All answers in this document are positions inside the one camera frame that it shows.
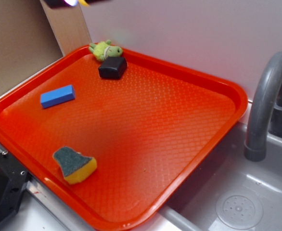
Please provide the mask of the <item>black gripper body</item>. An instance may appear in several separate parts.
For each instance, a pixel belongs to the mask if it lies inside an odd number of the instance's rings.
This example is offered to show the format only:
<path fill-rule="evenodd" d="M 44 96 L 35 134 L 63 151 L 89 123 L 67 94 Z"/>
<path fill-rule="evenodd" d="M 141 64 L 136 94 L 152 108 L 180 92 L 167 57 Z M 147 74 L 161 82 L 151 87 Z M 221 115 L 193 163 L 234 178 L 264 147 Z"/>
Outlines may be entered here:
<path fill-rule="evenodd" d="M 86 1 L 90 6 L 100 2 L 104 2 L 104 0 L 86 0 Z M 51 9 L 73 8 L 79 4 L 78 0 L 44 0 L 44 2 Z"/>

